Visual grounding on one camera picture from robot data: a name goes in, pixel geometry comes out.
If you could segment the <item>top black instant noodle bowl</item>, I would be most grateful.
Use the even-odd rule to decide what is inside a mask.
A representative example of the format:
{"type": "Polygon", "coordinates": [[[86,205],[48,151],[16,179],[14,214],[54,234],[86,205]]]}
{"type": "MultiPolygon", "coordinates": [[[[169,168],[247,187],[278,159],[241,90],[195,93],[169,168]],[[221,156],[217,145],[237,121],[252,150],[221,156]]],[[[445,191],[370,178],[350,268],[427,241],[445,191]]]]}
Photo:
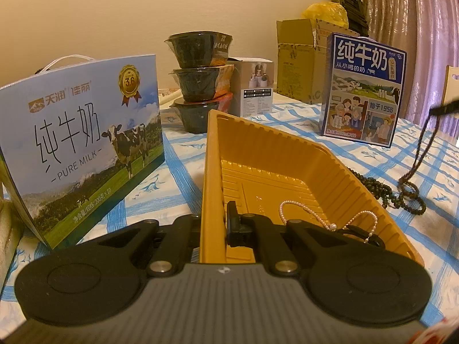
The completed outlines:
{"type": "Polygon", "coordinates": [[[224,65],[232,42],[231,35],[215,31],[173,34],[165,40],[182,69],[224,65]]]}

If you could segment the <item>middle black instant noodle bowl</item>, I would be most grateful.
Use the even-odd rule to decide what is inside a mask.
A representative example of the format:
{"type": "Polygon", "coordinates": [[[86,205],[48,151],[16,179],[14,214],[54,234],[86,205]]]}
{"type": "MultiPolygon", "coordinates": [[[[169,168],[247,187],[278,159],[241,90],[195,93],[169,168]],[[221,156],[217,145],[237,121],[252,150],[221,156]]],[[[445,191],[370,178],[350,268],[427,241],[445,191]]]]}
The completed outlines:
{"type": "Polygon", "coordinates": [[[174,69],[183,98],[187,103],[201,103],[216,99],[230,91],[233,64],[200,67],[193,69],[174,69]]]}

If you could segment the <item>yellow plastic bag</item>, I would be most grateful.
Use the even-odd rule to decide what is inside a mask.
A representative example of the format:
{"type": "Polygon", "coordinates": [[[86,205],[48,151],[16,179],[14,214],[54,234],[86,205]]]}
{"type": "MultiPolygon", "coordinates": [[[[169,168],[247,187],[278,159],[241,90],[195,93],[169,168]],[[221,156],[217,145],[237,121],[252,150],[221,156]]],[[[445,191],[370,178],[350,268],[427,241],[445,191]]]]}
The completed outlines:
{"type": "Polygon", "coordinates": [[[327,23],[349,28],[349,18],[345,8],[337,2],[317,2],[308,6],[302,13],[302,19],[319,19],[327,23]]]}

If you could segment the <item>small white product box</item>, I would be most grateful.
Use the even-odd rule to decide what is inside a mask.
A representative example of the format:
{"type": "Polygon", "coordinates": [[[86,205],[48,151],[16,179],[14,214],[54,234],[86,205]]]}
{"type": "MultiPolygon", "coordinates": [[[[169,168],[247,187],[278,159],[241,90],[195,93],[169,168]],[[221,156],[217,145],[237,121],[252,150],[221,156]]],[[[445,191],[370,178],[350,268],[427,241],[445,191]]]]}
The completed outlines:
{"type": "Polygon", "coordinates": [[[271,113],[274,62],[264,58],[229,58],[228,63],[234,65],[229,113],[240,117],[271,113]]]}

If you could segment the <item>brown cardboard box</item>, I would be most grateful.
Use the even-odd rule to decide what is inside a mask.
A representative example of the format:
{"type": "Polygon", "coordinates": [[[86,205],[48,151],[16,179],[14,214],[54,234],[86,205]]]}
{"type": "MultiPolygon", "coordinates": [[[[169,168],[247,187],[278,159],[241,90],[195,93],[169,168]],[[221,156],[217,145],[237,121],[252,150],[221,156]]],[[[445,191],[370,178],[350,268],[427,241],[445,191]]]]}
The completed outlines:
{"type": "Polygon", "coordinates": [[[321,103],[328,37],[333,33],[359,34],[320,19],[281,20],[276,29],[277,93],[303,103],[321,103]]]}

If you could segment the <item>pink shiny curtain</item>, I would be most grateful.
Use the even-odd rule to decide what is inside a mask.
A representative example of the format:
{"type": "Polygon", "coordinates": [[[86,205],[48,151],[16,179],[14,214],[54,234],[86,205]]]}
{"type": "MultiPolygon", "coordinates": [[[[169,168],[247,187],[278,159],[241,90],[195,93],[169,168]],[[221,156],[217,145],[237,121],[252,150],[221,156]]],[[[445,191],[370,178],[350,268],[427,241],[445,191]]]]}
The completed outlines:
{"type": "Polygon", "coordinates": [[[364,0],[370,36],[407,54],[400,116],[419,126],[458,66],[458,0],[364,0]]]}

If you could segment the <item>light blue milk carton box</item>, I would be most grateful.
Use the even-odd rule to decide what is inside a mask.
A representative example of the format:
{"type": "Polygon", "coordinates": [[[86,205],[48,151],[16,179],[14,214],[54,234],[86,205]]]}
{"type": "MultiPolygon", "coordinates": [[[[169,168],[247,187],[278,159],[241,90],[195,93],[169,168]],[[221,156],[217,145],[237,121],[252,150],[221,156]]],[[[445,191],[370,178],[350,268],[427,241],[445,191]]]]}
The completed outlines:
{"type": "Polygon", "coordinates": [[[1,183],[49,249],[76,244],[163,162],[153,54],[46,67],[1,88],[1,183]]]}

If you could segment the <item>black instant noodle bowl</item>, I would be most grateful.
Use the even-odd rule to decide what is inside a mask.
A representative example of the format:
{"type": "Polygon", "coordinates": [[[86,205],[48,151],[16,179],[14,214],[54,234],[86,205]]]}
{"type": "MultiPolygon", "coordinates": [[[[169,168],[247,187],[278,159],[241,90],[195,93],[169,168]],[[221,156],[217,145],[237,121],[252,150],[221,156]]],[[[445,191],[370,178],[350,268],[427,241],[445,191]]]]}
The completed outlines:
{"type": "Polygon", "coordinates": [[[203,134],[207,132],[209,112],[217,110],[227,113],[232,98],[232,92],[204,102],[186,102],[183,97],[180,97],[174,100],[171,108],[178,112],[178,116],[187,132],[203,134]]]}
{"type": "Polygon", "coordinates": [[[173,34],[165,40],[182,69],[224,65],[232,42],[231,35],[215,31],[173,34]]]}
{"type": "Polygon", "coordinates": [[[230,91],[233,64],[200,67],[193,69],[174,69],[183,98],[187,103],[201,103],[216,99],[230,91]]]}

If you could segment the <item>black handbag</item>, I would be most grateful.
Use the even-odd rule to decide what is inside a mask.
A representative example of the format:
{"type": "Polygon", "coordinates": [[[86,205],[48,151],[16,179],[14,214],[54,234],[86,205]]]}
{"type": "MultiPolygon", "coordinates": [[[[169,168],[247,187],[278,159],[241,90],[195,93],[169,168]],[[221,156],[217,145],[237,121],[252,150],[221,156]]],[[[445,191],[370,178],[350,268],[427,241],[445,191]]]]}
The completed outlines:
{"type": "Polygon", "coordinates": [[[349,21],[349,29],[360,36],[369,36],[369,26],[363,9],[362,0],[337,0],[345,9],[349,21]]]}

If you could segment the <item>cream wooden chair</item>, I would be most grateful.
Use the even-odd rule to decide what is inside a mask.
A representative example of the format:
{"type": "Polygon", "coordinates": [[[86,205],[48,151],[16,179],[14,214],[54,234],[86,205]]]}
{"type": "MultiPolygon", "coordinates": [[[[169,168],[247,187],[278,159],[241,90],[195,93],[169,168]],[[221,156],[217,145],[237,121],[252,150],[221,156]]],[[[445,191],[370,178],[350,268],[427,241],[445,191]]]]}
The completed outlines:
{"type": "Polygon", "coordinates": [[[444,92],[441,105],[446,105],[459,99],[459,68],[447,65],[444,81],[444,92]]]}

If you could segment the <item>blue checked tablecloth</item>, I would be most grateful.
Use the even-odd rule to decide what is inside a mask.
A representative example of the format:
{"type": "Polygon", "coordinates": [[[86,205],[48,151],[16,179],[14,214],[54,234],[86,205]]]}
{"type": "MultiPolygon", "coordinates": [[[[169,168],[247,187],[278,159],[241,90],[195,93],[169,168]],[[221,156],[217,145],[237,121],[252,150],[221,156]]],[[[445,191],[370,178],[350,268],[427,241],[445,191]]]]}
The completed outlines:
{"type": "MultiPolygon", "coordinates": [[[[395,186],[409,170],[419,139],[433,144],[413,182],[425,201],[426,211],[414,216],[390,208],[409,241],[422,256],[433,280],[433,293],[423,322],[435,324],[458,315],[458,148],[439,134],[431,135],[417,125],[399,120],[390,148],[357,144],[320,135],[320,106],[277,95],[270,114],[256,121],[324,144],[350,169],[395,186]]],[[[189,134],[177,114],[161,109],[166,161],[89,233],[94,239],[146,218],[168,224],[183,214],[201,209],[206,137],[189,134]]]]}

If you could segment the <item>orange plastic tray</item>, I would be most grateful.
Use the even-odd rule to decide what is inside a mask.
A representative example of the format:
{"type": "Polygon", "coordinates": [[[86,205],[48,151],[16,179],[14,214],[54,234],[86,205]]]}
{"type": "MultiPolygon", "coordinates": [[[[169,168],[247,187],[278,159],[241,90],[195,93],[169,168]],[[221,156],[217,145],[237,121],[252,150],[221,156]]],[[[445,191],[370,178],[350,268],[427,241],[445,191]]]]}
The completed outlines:
{"type": "Polygon", "coordinates": [[[374,230],[387,250],[423,258],[370,191],[323,144],[243,118],[209,113],[201,212],[202,263],[252,263],[247,247],[226,243],[226,207],[274,224],[348,221],[374,230]]]}

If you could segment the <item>bottom black instant noodle bowl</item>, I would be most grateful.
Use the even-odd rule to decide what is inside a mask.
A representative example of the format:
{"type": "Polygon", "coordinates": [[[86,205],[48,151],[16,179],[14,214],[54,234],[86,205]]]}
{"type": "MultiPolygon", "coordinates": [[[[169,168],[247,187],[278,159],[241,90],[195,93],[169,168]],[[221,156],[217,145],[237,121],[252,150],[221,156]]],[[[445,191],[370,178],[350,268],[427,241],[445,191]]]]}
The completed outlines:
{"type": "Polygon", "coordinates": [[[227,113],[232,98],[232,92],[204,102],[186,102],[183,97],[180,97],[174,100],[171,108],[178,112],[178,116],[187,132],[203,134],[207,132],[209,112],[217,110],[227,113]]]}

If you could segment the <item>dark blue milk carton box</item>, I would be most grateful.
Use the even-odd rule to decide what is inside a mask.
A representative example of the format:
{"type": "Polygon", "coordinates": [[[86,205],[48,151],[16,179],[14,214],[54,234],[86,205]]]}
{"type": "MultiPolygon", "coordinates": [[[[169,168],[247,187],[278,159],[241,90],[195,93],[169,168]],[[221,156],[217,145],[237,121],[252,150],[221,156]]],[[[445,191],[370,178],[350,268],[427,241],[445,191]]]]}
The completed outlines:
{"type": "Polygon", "coordinates": [[[407,53],[368,37],[331,34],[320,133],[389,148],[404,90],[407,53]]]}

